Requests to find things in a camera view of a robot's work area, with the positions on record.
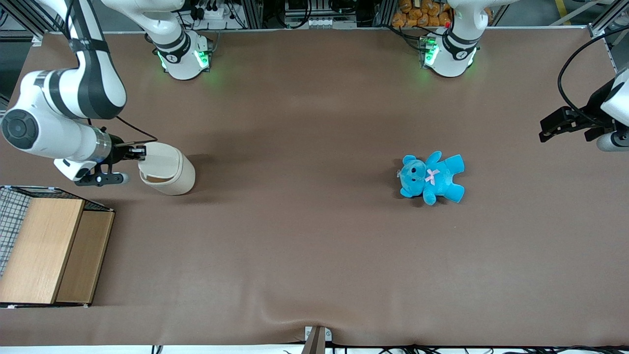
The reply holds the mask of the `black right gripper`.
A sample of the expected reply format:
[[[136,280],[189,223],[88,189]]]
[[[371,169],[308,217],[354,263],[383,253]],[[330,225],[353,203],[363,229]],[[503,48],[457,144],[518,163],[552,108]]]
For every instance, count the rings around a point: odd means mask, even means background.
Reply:
[[[104,164],[113,165],[119,163],[124,159],[125,154],[127,157],[131,157],[133,161],[144,161],[146,159],[146,146],[144,144],[120,146],[124,144],[124,140],[117,135],[109,134],[112,142],[112,148],[109,155],[104,159]]]

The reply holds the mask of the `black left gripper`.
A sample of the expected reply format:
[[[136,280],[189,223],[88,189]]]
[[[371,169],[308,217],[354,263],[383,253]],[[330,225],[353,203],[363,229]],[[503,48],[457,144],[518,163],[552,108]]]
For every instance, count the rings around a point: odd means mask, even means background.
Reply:
[[[611,116],[606,114],[600,107],[609,96],[613,83],[614,79],[610,79],[589,96],[588,103],[580,108],[589,119],[580,118],[578,126],[572,114],[573,110],[568,107],[560,107],[541,119],[539,141],[546,143],[557,135],[575,132],[576,128],[579,128],[579,130],[591,128],[585,132],[587,142],[613,143],[613,134],[615,132],[613,128],[615,128],[615,124]]]

